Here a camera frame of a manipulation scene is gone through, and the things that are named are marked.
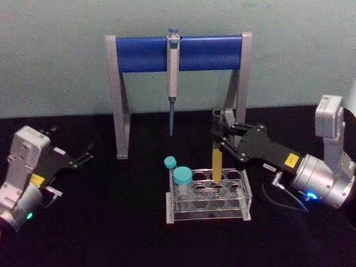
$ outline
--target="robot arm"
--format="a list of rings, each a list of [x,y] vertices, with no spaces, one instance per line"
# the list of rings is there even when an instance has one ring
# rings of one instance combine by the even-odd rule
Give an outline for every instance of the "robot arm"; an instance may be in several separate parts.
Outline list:
[[[50,145],[52,132],[45,134],[28,126],[14,134],[6,179],[0,187],[0,238],[18,231],[28,215],[43,199],[43,191],[53,194],[52,201],[62,193],[52,187],[55,174],[61,169],[77,169],[92,159],[89,149],[77,159]]]
[[[288,173],[287,182],[302,192],[311,191],[327,205],[339,208],[351,192],[356,164],[344,152],[342,97],[323,96],[315,112],[315,132],[324,138],[324,158],[295,152],[268,138],[264,125],[236,123],[223,126],[223,131],[212,131],[220,150],[236,159],[236,167],[257,164],[271,172]],[[240,136],[234,147],[233,136]]]

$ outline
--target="test tube rack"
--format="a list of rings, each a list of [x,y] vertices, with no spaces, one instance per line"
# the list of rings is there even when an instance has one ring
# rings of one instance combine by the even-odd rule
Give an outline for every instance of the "test tube rack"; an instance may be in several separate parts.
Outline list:
[[[252,193],[246,171],[223,169],[221,181],[212,179],[212,169],[192,170],[187,196],[179,197],[170,172],[166,193],[166,221],[242,218],[251,220]]]

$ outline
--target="yellow warning label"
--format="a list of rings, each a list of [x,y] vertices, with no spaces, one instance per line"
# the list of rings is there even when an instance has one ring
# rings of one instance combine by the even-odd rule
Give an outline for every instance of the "yellow warning label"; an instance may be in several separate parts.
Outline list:
[[[299,157],[296,154],[289,153],[289,156],[285,160],[284,165],[294,168],[295,164],[298,162],[298,160],[299,160]]]
[[[31,176],[31,183],[33,183],[34,186],[36,186],[36,187],[40,187],[44,180],[45,180],[45,178],[43,178],[42,176],[39,176],[37,174],[32,174],[32,176]]]

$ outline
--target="teal cap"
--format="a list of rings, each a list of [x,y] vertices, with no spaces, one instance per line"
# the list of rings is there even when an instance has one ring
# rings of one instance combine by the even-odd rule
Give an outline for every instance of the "teal cap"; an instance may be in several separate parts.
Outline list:
[[[188,167],[180,166],[173,172],[174,182],[178,185],[187,185],[191,182],[192,172]]]
[[[165,158],[164,163],[167,169],[173,169],[175,166],[177,166],[177,161],[173,156]]]

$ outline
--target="blue bar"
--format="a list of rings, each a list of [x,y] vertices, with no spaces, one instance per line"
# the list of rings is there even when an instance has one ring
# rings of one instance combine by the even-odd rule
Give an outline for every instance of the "blue bar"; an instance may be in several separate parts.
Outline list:
[[[120,72],[167,70],[166,37],[117,37]],[[183,36],[180,71],[238,70],[242,36]]]

